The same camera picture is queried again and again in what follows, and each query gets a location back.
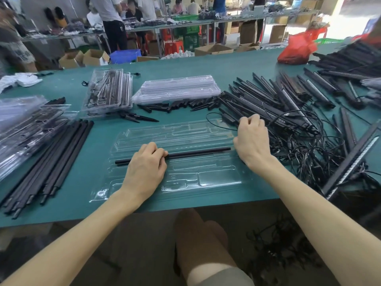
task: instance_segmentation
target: gray shorts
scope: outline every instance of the gray shorts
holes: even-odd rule
[[[222,270],[197,286],[254,286],[253,281],[241,269],[231,267]]]
[[[14,57],[19,59],[21,63],[28,64],[35,62],[33,54],[21,42],[0,42],[0,46],[6,48]]]

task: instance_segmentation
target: blue crate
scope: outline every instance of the blue crate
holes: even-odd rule
[[[130,63],[141,56],[140,49],[119,50],[110,54],[111,64]]]

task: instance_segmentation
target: green plastic basket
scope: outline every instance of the green plastic basket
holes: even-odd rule
[[[194,51],[194,48],[200,47],[200,38],[198,33],[186,34],[183,36],[184,51]]]
[[[317,44],[340,43],[343,41],[344,41],[343,39],[330,39],[330,38],[320,38],[320,39],[314,40],[314,42]]]
[[[172,16],[172,19],[175,21],[194,21],[198,20],[198,15],[175,15]],[[198,33],[200,30],[200,26],[189,26],[189,27],[181,27],[175,28],[173,30],[173,35],[175,37],[180,37],[181,35],[190,34],[190,33]]]

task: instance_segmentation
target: red bag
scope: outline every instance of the red bag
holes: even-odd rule
[[[288,37],[287,47],[278,56],[278,63],[300,65],[308,62],[312,52],[317,50],[311,35],[302,32]]]

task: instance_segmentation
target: person in black shirt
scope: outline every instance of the person in black shirt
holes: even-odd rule
[[[135,0],[127,0],[128,10],[126,11],[126,18],[136,18],[139,22],[143,18],[143,13],[138,9],[138,4]],[[145,52],[145,32],[136,32],[136,36],[141,39],[142,55],[146,56]]]

